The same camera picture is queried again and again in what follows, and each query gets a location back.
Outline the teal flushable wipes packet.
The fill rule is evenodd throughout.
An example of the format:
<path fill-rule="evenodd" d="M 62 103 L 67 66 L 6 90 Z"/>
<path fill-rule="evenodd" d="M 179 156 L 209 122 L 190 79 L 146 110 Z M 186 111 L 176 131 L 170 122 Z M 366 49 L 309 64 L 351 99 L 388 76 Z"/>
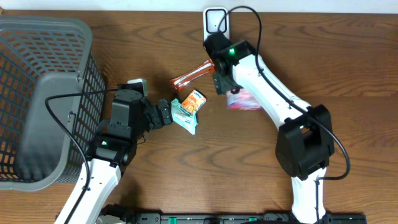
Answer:
<path fill-rule="evenodd" d="M 185 128 L 190 134 L 195 135 L 197 126 L 195 104 L 184 101 L 180 103 L 178 99 L 171 102 L 171 112 L 173 121 Z"/>

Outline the red blue snack bag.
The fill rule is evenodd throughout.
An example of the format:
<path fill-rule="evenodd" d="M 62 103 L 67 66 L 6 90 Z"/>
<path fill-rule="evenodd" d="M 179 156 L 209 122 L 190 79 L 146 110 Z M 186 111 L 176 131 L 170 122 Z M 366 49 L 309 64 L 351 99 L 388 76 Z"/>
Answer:
<path fill-rule="evenodd" d="M 258 110 L 262 108 L 255 97 L 246 89 L 241 89 L 237 94 L 227 91 L 226 97 L 229 110 Z"/>

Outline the orange snack bar wrapper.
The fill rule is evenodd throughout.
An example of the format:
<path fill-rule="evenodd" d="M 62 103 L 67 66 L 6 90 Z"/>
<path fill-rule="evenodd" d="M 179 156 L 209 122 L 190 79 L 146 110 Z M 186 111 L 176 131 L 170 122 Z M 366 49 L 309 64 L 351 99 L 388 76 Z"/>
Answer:
<path fill-rule="evenodd" d="M 197 68 L 193 69 L 192 71 L 185 73 L 177 78 L 171 79 L 170 84 L 174 90 L 176 90 L 177 92 L 180 92 L 185 88 L 185 86 L 187 86 L 194 79 L 196 79 L 202 75 L 206 75 L 206 74 L 214 73 L 214 72 L 215 72 L 214 63 L 211 59 L 209 59 L 209 60 L 206 60 L 205 62 L 203 62 Z"/>

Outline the orange Kleenex tissue pack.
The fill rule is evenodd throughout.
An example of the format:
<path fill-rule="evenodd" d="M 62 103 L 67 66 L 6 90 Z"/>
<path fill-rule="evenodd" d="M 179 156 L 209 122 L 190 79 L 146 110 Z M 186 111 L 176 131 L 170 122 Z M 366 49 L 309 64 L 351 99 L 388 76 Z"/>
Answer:
<path fill-rule="evenodd" d="M 190 114 L 196 113 L 206 103 L 206 97 L 198 90 L 193 90 L 181 103 L 181 107 Z"/>

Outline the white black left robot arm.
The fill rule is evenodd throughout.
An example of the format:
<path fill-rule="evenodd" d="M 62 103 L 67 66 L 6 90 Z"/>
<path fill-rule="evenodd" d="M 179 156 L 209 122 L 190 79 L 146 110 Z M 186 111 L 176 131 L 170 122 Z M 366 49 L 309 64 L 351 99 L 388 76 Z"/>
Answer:
<path fill-rule="evenodd" d="M 171 123 L 166 100 L 153 105 L 142 90 L 115 90 L 111 117 L 89 143 L 78 181 L 56 223 L 95 223 L 136 155 L 139 140 Z"/>

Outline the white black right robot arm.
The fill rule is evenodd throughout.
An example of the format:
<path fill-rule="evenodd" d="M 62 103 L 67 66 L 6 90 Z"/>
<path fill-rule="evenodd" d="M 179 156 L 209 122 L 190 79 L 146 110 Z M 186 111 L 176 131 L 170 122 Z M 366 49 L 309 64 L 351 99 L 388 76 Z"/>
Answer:
<path fill-rule="evenodd" d="M 215 65 L 218 93 L 247 90 L 274 122 L 278 130 L 275 154 L 292 180 L 295 219 L 301 223 L 321 220 L 326 214 L 323 185 L 315 181 L 325 176 L 335 149 L 332 137 L 314 119 L 331 128 L 330 112 L 292 93 L 249 42 L 234 44 L 224 33 L 215 32 L 203 46 Z"/>

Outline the grey plastic lattice basket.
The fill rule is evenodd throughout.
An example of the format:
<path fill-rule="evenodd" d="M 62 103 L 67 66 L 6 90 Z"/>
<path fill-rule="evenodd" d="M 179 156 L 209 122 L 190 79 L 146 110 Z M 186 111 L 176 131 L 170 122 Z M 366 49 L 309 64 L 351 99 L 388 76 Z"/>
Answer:
<path fill-rule="evenodd" d="M 75 182 L 105 82 L 79 19 L 1 17 L 1 188 Z"/>

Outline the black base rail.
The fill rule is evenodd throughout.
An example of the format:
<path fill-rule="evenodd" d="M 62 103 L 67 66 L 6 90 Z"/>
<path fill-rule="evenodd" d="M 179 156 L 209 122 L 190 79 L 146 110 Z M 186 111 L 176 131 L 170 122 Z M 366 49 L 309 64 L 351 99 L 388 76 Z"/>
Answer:
<path fill-rule="evenodd" d="M 367 224 L 365 215 L 357 213 L 328 213 L 321 206 L 294 205 L 291 211 L 266 213 L 157 213 L 134 211 L 118 204 L 105 206 L 95 223 L 130 224 L 235 224 L 235 223 L 325 223 Z"/>

